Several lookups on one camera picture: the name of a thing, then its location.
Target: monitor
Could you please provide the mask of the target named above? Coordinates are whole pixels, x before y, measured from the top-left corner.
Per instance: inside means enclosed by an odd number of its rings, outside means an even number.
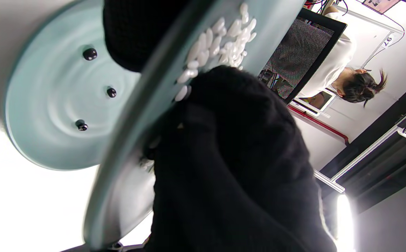
[[[289,104],[327,57],[346,26],[303,8],[258,78]]]

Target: white metal frame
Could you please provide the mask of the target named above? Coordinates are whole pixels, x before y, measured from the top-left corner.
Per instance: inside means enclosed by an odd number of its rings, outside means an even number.
[[[403,121],[406,119],[406,116],[404,116],[400,121]],[[389,131],[387,131],[383,136],[381,136],[379,139],[377,139],[376,142],[374,142],[370,147],[368,147],[364,152],[362,152],[360,155],[358,155],[353,161],[351,161],[347,166],[345,166],[342,170],[340,170],[335,176],[332,178],[326,177],[324,174],[321,172],[315,170],[315,177],[318,178],[319,180],[323,181],[327,185],[329,185],[331,188],[334,190],[337,190],[339,193],[344,192],[344,187],[341,185],[337,184],[337,180],[342,177],[346,172],[348,172],[350,169],[352,169],[356,164],[358,164],[365,156],[367,156],[369,153],[371,153],[373,150],[375,150],[379,145],[381,145],[385,140],[387,140],[390,136],[392,136],[395,132],[398,132],[401,128],[398,127],[398,125],[393,126]]]

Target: printed number 97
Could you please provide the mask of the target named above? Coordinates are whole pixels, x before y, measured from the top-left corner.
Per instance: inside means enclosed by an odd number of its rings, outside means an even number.
[[[388,46],[388,44],[391,42],[392,38],[387,38],[387,40],[384,42],[385,46]]]

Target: black cable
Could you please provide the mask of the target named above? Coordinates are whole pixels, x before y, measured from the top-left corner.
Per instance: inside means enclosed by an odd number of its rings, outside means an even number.
[[[345,0],[343,0],[344,5],[346,5],[346,12],[342,15],[345,16],[347,14],[347,12],[349,11],[349,8],[347,7],[347,3]]]
[[[315,3],[305,3],[304,5],[317,5],[317,4],[319,4],[319,3],[322,3],[324,0],[320,0],[320,1],[318,1],[318,2],[315,2]]]
[[[326,0],[326,2],[321,2],[321,7],[319,7],[319,10],[317,11],[317,13],[319,13],[319,14],[323,14],[323,11],[324,11],[324,7],[326,7],[327,6],[327,4],[328,4],[328,1],[329,0]]]

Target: white pill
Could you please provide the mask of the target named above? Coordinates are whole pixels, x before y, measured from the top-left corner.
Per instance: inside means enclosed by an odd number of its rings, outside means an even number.
[[[189,69],[189,76],[190,78],[195,78],[198,76],[198,70],[196,69]]]
[[[242,3],[240,5],[240,14],[244,15],[245,13],[248,13],[248,5],[246,3]]]
[[[220,52],[220,46],[213,47],[209,49],[209,57],[213,58]]]
[[[238,51],[236,53],[240,55],[241,53],[243,53],[244,50],[245,50],[245,44],[242,43],[238,46]]]
[[[249,14],[248,12],[242,15],[242,24],[246,24],[249,21]]]
[[[254,40],[254,38],[256,37],[256,35],[257,35],[257,33],[253,33],[253,34],[251,34],[251,37],[249,37],[249,40],[248,40],[248,42],[251,42],[251,41],[253,41]]]
[[[197,69],[198,68],[198,61],[191,61],[187,63],[188,69]]]
[[[204,51],[201,51],[199,54],[198,54],[198,58],[197,58],[197,60],[198,60],[198,66],[199,67],[204,67],[204,65],[207,63],[207,60],[209,59],[209,50],[204,50]]]
[[[239,67],[240,64],[242,63],[242,61],[243,61],[243,56],[240,56],[238,59],[236,59],[236,60],[234,61],[233,67]]]
[[[222,54],[219,60],[219,63],[226,64],[228,62],[228,56],[226,54]]]
[[[176,80],[177,83],[182,84],[190,79],[190,70],[186,69],[181,76]]]
[[[223,46],[223,48],[225,49],[229,49],[234,45],[234,43],[232,43],[231,41],[228,41],[225,43],[225,45]]]
[[[226,35],[226,33],[227,33],[226,27],[223,27],[222,30],[220,30],[219,35],[223,37]]]
[[[198,37],[198,41],[200,42],[200,51],[206,49],[206,32],[200,34],[200,37]]]
[[[200,49],[200,41],[195,42],[195,44],[193,44],[193,46],[190,48],[189,50],[189,54],[187,54],[187,60],[186,62],[189,63],[191,61],[194,61],[197,56],[198,53],[201,51]]]
[[[206,30],[206,49],[209,49],[212,45],[212,40],[214,39],[214,33],[210,28]]]
[[[240,19],[235,19],[235,21],[230,26],[227,35],[230,37],[235,37],[241,32],[242,21]]]
[[[251,37],[251,33],[249,33],[248,29],[243,29],[242,33],[237,37],[236,41],[240,41],[240,43],[248,42],[249,38]]]
[[[181,90],[176,94],[175,101],[180,102],[186,97],[187,94],[187,86],[181,88]]]
[[[249,30],[249,32],[254,30],[254,28],[256,27],[256,23],[257,23],[256,19],[251,19],[251,23],[249,23],[248,27],[246,27]]]
[[[217,36],[214,41],[212,42],[211,47],[216,48],[217,46],[220,46],[220,43],[222,41],[222,37],[221,36]]]
[[[212,26],[212,32],[217,34],[225,26],[225,18],[221,17],[215,24]]]

